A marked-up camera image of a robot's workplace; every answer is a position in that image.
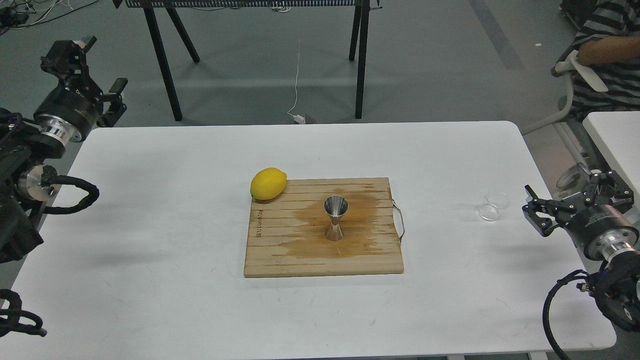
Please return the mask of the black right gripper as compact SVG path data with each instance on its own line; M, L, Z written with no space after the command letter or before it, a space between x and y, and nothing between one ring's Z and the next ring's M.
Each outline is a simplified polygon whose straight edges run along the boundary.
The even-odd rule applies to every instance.
M638 250L638 209L634 192L614 170L579 171L585 184L576 200L541 199L525 186L525 219L542 237L564 227L576 248L592 261L612 261L624 252Z

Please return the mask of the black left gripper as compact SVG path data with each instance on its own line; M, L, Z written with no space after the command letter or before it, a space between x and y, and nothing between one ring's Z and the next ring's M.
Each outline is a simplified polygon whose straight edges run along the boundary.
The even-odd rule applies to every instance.
M122 92L128 84L128 78L117 78L107 93L101 93L96 98L96 102L94 97L86 98L75 90L98 89L90 77L87 64L87 52L96 41L98 39L95 36L57 40L48 53L40 58L41 70L54 75L59 84L34 112L34 120L40 123L46 119L65 121L78 132L74 142L85 141L96 125L99 128L114 127L127 109Z

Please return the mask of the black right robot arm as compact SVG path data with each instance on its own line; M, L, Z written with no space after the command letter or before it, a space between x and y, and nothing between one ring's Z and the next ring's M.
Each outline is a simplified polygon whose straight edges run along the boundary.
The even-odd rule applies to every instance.
M634 192L613 170L590 173L586 185L561 200L542 199L529 185L522 207L524 217L542 237L564 229L588 260L599 261L597 272L576 269L560 278L542 306L542 328L553 352L568 355L556 341L550 324L551 303L562 287L576 281L601 314L626 332L638 332L640 255L639 230L624 216L634 205Z

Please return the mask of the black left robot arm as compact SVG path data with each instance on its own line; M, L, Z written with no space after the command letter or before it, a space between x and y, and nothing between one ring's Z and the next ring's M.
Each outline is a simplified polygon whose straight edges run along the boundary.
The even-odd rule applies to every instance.
M118 78L103 91L90 77L87 53L96 37L57 40L41 58L41 70L57 78L32 119L1 109L0 245L2 264L22 260L43 244L43 215L76 214L99 198L96 185L62 175L47 159L60 159L70 142L83 142L96 128L111 128L127 107Z

